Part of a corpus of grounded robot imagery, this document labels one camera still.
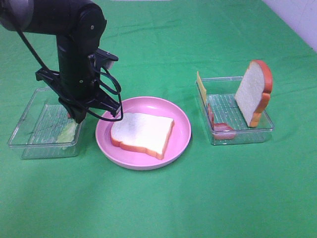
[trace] toy bread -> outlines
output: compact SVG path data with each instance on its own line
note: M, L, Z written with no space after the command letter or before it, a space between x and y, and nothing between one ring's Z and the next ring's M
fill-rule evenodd
M174 120L144 113L125 113L116 121L110 137L114 146L123 150L146 153L162 160Z
M249 127L256 127L273 88L271 70L262 60L251 61L234 96Z

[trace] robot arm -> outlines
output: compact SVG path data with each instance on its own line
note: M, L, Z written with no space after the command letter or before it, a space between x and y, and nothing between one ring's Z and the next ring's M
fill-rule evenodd
M56 35L59 72L41 63L36 79L45 81L59 95L59 102L77 123L86 112L104 120L122 119L121 88L108 72L118 58L98 49L106 28L99 6L90 0L0 0L0 23L17 31L22 39L22 32ZM116 90L105 85L100 74L110 78ZM101 86L118 95L119 102ZM105 119L89 108L110 111L113 117L121 111L121 118Z

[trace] bread crust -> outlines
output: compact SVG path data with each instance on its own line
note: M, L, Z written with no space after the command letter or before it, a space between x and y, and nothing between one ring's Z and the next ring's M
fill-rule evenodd
M251 61L249 68L252 66L252 63L257 63L260 66L263 73L263 77L264 77L264 89L262 92L262 98L257 108L253 112L252 119L250 121L250 124L248 125L249 127L257 127L259 124L262 112L267 107L268 102L270 100L270 94L273 90L273 75L270 68L267 66L267 64L264 61L255 59Z
M165 154L165 151L166 151L166 148L167 148L168 140L170 138L170 134L172 132L173 126L174 126L174 121L171 123L171 126L169 128L168 134L166 136L166 140L165 140L165 143L164 143L163 153L162 154L159 154L159 153L157 153L157 152L155 152L153 150L150 150L148 148L145 148L145 147L126 145L122 141L118 141L118 140L114 139L112 137L111 132L110 132L110 140L111 140L111 143L113 144L113 146L120 147L123 150L128 150L128 151L132 151L132 152L139 152L139 153L145 153L145 154L153 156L153 157L155 157L155 158L157 158L159 160L162 160L164 158L164 154Z

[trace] transparent tray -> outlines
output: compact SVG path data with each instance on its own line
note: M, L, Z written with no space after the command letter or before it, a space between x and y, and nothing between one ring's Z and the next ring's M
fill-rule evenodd
M197 73L197 97L213 145L259 143L271 138L274 125L266 111L257 127L247 126L234 99L241 80L241 76L201 79Z
M8 146L22 159L74 157L79 154L82 124L68 118L67 110L51 88L39 88L26 106ZM62 131L71 126L74 136L61 140Z

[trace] green tablecloth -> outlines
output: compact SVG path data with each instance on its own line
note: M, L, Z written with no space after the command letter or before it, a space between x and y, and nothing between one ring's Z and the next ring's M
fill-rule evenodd
M87 116L79 156L21 160L7 146L36 88L39 65L0 27L0 237L317 237L317 55L260 0L98 0L108 19L100 48L122 97L176 103L191 141L172 164L132 171L108 160ZM54 36L27 34L51 69ZM265 143L212 146L195 79L271 68Z

